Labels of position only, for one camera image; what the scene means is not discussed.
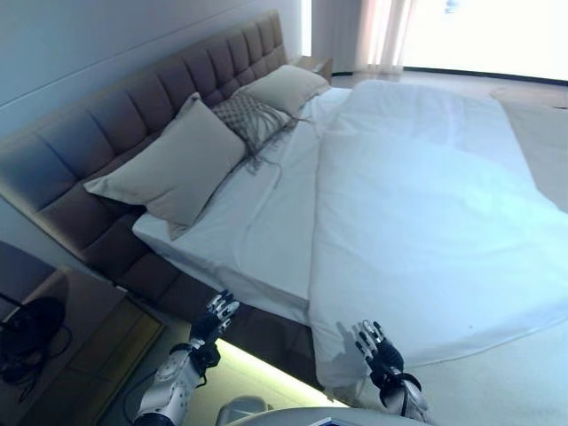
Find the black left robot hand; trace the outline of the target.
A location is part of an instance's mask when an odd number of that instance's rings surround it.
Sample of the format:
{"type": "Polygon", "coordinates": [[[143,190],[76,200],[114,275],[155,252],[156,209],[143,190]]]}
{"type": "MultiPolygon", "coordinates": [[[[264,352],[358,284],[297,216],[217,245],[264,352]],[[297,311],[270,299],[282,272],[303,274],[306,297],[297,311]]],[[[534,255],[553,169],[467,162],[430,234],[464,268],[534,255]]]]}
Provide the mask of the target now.
{"type": "Polygon", "coordinates": [[[189,334],[189,345],[194,351],[214,343],[232,322],[234,314],[241,303],[228,290],[216,294],[192,323],[189,334]]]}

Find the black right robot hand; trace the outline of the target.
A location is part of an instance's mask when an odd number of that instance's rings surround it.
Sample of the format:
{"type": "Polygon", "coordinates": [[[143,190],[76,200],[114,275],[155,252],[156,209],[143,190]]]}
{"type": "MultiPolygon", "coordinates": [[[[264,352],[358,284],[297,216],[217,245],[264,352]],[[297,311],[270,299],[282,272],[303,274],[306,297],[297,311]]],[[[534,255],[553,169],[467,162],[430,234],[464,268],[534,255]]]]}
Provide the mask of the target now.
{"type": "Polygon", "coordinates": [[[356,325],[355,338],[355,346],[370,368],[372,383],[381,391],[398,384],[404,360],[381,326],[376,321],[363,320],[356,325]]]}

